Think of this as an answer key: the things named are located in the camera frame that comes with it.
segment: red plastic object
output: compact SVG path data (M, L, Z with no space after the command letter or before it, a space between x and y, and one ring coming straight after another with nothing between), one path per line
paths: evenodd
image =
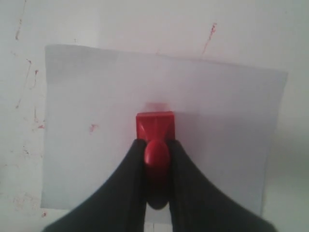
M147 178L156 184L165 182L170 154L165 141L175 139L172 111L139 113L136 115L137 138L147 142L144 153Z

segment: paper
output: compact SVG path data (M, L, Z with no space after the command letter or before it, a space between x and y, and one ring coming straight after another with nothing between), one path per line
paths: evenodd
M261 212L287 73L82 46L46 47L42 207L72 209L117 168L149 105L175 112L176 138L221 191ZM146 221L170 223L169 209Z

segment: red knob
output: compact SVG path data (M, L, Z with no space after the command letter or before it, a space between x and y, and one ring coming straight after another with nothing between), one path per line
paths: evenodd
M164 141L151 140L144 153L146 174L150 181L164 184L170 165L169 148Z

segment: black object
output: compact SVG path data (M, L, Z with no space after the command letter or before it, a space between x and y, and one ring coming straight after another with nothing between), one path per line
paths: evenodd
M173 232L275 232L275 228L221 193L192 163L178 141L171 154L169 199ZM111 177L84 203L44 232L142 232L147 192L143 154L135 140Z

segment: sheet of paper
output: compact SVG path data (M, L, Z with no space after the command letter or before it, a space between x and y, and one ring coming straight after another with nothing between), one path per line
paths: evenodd
M264 175L287 73L100 50L46 47L42 207L72 209L119 165L135 115L175 112L176 138L220 190L261 212ZM170 223L169 209L146 221Z

